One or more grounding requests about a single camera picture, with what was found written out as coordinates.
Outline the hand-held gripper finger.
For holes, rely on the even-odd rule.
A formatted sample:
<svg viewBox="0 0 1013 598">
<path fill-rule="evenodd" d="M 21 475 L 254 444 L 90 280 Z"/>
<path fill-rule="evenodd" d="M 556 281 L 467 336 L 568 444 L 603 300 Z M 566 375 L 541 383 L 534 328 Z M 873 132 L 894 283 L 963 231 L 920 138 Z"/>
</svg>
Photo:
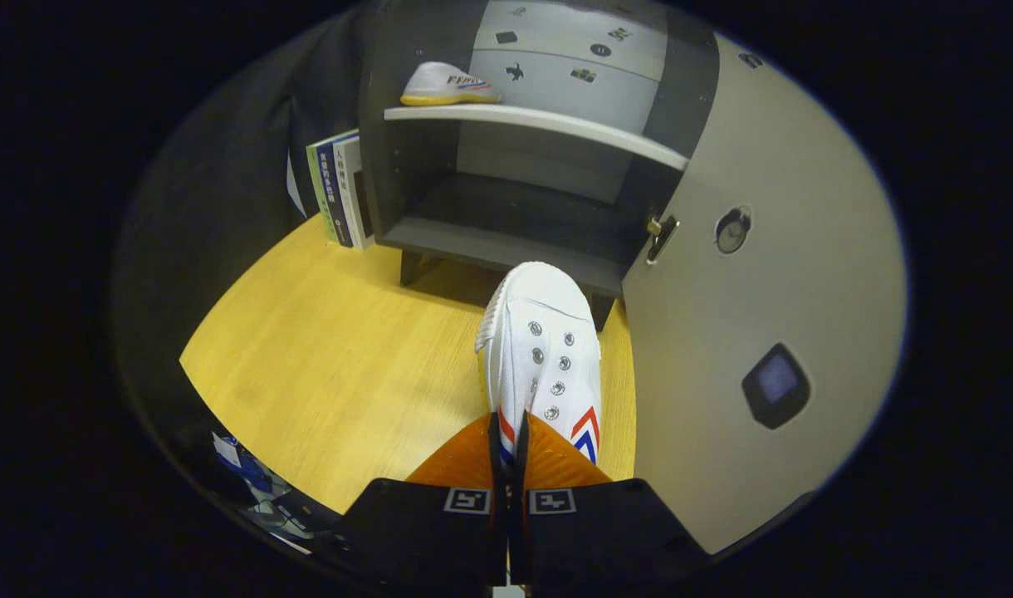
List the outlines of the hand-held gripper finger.
<svg viewBox="0 0 1013 598">
<path fill-rule="evenodd" d="M 707 568 L 647 481 L 610 481 L 531 414 L 517 437 L 509 553 L 528 594 L 668 595 Z"/>
<path fill-rule="evenodd" d="M 506 578 L 498 431 L 485 414 L 404 480 L 370 481 L 333 527 L 333 567 L 374 597 L 490 597 Z"/>
</svg>

